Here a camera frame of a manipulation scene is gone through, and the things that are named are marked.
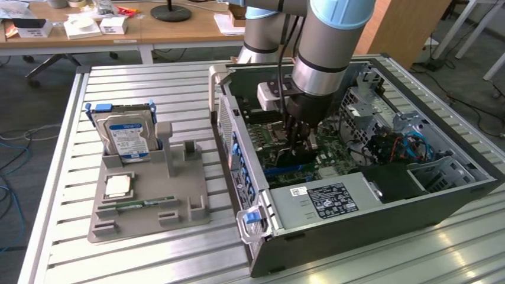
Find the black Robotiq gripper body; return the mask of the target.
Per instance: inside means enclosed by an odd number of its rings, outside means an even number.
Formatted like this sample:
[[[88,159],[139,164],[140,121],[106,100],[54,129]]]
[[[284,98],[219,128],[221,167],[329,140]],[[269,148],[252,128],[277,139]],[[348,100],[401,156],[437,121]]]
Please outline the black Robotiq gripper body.
[[[288,114],[305,123],[320,123],[331,107],[331,96],[313,96],[307,93],[292,95],[288,99]]]

